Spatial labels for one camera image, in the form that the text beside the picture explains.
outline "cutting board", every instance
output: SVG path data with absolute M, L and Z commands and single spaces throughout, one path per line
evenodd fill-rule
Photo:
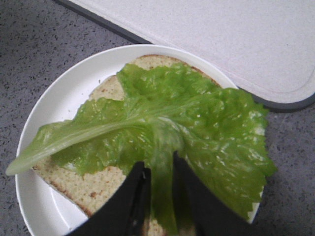
M 135 42 L 193 53 L 278 111 L 315 101 L 315 1 L 58 0 Z

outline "green lettuce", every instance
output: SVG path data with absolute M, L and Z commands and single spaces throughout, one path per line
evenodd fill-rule
M 144 161 L 152 170 L 152 214 L 176 233 L 172 154 L 178 151 L 203 183 L 244 219 L 276 167 L 265 149 L 267 110 L 250 94 L 222 89 L 181 63 L 144 70 L 127 64 L 117 77 L 123 101 L 86 101 L 73 120 L 42 126 L 8 167 L 20 173 L 52 160 L 80 175 L 118 166 L 127 175 Z

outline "speckled countertop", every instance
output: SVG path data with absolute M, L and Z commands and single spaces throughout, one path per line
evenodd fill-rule
M 14 177 L 4 171 L 38 98 L 82 59 L 132 44 L 52 0 L 22 2 L 0 1 L 0 236 L 30 235 Z M 315 105 L 268 120 L 267 148 L 279 170 L 268 178 L 254 224 L 271 236 L 313 236 Z

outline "toasted bread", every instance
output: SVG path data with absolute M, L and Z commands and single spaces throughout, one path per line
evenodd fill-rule
M 162 55 L 145 55 L 130 63 L 148 70 L 157 66 L 171 66 L 178 62 L 182 61 Z M 110 76 L 95 88 L 89 99 L 97 100 L 100 97 L 124 99 L 124 91 L 116 75 Z M 33 169 L 45 182 L 75 203 L 88 217 L 104 205 L 125 179 L 125 175 L 118 167 L 109 166 L 95 174 L 80 176 L 55 165 L 50 158 L 39 161 Z M 149 236 L 165 235 L 167 235 L 166 231 L 155 219 L 152 219 Z

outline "sandwich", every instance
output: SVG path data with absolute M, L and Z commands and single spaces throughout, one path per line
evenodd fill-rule
M 174 235 L 169 154 L 177 150 L 219 199 L 248 220 L 265 177 L 276 170 L 264 146 L 266 114 L 249 94 L 220 88 L 198 68 L 145 55 L 95 88 L 73 120 L 41 128 L 16 162 L 32 160 L 28 165 L 44 181 L 90 217 L 142 160 L 153 175 L 149 235 Z M 67 131 L 71 141 L 64 142 Z M 19 171 L 13 169 L 7 173 Z

